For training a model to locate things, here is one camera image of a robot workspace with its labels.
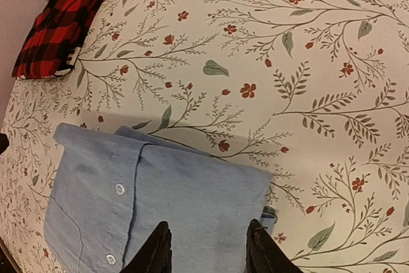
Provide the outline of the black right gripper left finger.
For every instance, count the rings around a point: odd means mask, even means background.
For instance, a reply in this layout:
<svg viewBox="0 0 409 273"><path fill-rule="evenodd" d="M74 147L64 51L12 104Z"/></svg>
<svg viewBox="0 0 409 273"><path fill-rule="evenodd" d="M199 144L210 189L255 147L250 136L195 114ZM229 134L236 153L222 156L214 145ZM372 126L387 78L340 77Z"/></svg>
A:
<svg viewBox="0 0 409 273"><path fill-rule="evenodd" d="M136 255L120 273L169 273L172 271L172 234L166 221L152 231Z"/></svg>

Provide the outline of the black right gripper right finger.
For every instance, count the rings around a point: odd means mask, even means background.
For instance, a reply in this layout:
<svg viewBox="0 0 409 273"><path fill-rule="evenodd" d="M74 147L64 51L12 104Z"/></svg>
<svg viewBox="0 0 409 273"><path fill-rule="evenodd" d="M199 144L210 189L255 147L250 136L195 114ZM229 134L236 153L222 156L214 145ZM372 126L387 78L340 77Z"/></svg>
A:
<svg viewBox="0 0 409 273"><path fill-rule="evenodd" d="M245 272L302 273L256 219L253 219L247 228Z"/></svg>

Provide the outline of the light blue long sleeve shirt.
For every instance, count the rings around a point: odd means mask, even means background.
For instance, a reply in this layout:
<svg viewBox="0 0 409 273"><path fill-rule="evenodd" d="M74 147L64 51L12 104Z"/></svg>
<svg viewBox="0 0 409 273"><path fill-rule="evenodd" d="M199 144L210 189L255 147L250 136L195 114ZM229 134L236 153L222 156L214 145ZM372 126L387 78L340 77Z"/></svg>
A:
<svg viewBox="0 0 409 273"><path fill-rule="evenodd" d="M68 272L119 272L161 221L173 272L243 272L247 227L271 229L271 176L128 127L107 134L62 123L64 148L43 232Z"/></svg>

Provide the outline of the red black plaid shirt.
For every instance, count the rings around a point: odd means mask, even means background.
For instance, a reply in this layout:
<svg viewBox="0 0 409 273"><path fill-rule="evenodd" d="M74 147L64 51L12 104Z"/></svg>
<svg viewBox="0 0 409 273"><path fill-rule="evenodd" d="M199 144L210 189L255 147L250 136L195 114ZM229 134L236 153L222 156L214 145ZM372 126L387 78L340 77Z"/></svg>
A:
<svg viewBox="0 0 409 273"><path fill-rule="evenodd" d="M13 67L16 80L68 74L104 0L49 0L29 31Z"/></svg>

